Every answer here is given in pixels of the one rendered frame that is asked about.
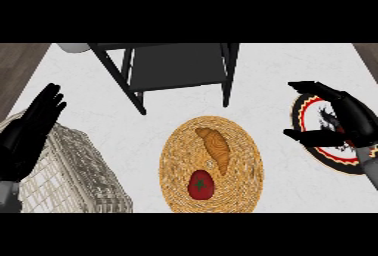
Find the red tomato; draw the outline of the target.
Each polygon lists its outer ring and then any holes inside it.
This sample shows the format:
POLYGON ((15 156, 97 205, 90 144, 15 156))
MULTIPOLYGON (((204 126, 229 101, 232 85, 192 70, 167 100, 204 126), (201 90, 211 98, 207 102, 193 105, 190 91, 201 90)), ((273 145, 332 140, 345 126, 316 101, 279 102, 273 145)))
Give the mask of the red tomato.
POLYGON ((205 170, 192 173, 187 192, 195 200, 208 200, 214 195, 214 181, 205 170))

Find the round woven straw placemat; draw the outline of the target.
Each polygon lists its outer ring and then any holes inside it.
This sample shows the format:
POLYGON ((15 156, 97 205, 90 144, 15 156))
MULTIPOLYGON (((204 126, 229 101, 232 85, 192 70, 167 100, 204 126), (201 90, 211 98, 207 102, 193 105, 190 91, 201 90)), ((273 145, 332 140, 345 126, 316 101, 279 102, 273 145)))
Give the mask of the round woven straw placemat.
POLYGON ((159 158, 159 184, 167 205, 174 212, 252 212, 263 191, 263 161, 254 140, 242 127, 218 116, 190 119, 174 130, 159 158), (223 135, 230 160, 226 175, 220 174, 196 128, 215 129, 223 135), (205 170, 214 181, 214 195, 195 200, 187 192, 192 173, 205 170))

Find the black tiered shelf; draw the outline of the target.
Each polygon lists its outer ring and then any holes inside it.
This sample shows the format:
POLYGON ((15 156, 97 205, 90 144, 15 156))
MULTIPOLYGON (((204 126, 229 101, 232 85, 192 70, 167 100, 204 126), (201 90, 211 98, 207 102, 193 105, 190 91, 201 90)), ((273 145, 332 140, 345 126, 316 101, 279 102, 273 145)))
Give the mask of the black tiered shelf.
POLYGON ((143 93, 220 84, 229 106, 239 53, 238 43, 90 43, 142 115, 143 93))

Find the pale grey round object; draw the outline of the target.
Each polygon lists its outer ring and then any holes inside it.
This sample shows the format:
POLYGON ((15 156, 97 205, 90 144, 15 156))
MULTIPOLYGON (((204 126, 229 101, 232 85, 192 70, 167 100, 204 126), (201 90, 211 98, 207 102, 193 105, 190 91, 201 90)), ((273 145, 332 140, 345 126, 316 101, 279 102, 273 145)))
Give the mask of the pale grey round object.
POLYGON ((87 43, 59 43, 57 46, 66 53, 83 53, 90 50, 87 43))

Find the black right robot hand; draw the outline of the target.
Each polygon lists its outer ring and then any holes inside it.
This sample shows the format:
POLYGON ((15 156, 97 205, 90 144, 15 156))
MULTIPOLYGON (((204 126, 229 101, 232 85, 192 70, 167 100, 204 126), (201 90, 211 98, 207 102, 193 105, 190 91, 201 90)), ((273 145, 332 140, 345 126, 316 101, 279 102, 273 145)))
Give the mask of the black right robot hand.
POLYGON ((305 147, 342 146, 347 140, 356 148, 378 144, 378 116, 369 107, 345 92, 316 81, 289 82, 301 94, 316 95, 331 103, 344 132, 329 130, 298 131, 285 129, 283 134, 305 147))

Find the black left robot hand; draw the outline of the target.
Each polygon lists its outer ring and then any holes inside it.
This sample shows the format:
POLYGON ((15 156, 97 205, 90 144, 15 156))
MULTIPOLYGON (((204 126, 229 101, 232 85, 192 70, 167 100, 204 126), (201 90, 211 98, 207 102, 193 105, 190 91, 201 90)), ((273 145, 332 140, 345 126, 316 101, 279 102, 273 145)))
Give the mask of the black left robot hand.
POLYGON ((31 173, 47 135, 66 107, 60 86, 50 83, 22 117, 0 132, 0 181, 19 182, 31 173))

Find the red black patterned plate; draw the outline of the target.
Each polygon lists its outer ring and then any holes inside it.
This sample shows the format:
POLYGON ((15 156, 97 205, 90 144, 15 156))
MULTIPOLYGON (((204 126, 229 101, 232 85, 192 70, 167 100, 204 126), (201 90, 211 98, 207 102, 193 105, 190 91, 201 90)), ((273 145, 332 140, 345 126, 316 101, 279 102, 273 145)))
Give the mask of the red black patterned plate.
POLYGON ((301 143, 313 157, 336 171, 378 179, 378 116, 367 106, 347 93, 336 96, 304 94, 292 110, 292 129, 283 134, 301 143), (331 103, 335 115, 322 113, 322 118, 334 125, 334 130, 304 127, 304 112, 314 101, 331 103), (354 150, 351 158, 341 158, 322 150, 322 147, 342 147, 354 150))

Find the golden brown croissant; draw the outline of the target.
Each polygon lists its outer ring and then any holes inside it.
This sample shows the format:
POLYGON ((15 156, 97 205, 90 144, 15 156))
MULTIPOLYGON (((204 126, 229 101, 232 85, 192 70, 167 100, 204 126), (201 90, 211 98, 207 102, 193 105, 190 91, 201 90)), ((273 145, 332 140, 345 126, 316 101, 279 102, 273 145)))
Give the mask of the golden brown croissant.
POLYGON ((230 149, 226 139, 215 129, 196 128, 195 133, 204 141, 204 146, 211 158, 217 162, 220 174, 226 175, 230 160, 230 149))

